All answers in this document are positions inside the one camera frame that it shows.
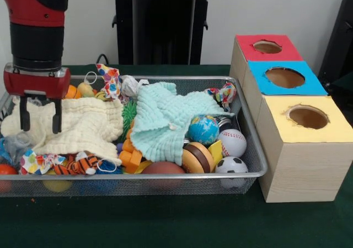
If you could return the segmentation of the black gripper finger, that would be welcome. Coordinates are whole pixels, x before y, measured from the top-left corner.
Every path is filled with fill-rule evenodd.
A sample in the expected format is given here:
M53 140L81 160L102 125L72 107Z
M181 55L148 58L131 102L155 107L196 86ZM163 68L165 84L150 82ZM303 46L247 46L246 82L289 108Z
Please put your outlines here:
M52 101L55 104L55 114L52 119L52 132L58 134L61 132L62 126L62 104L61 99L53 99Z
M27 111L27 97L20 96L19 102L20 110L20 127L23 131L30 130L30 113Z

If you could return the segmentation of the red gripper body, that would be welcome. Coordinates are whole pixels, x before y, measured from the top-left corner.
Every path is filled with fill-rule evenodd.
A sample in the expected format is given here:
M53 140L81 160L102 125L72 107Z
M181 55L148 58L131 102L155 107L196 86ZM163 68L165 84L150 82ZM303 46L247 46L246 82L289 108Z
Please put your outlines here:
M4 85L9 94L16 96L36 95L49 99L62 99L68 91L71 73L66 67L56 72L28 72L6 67Z

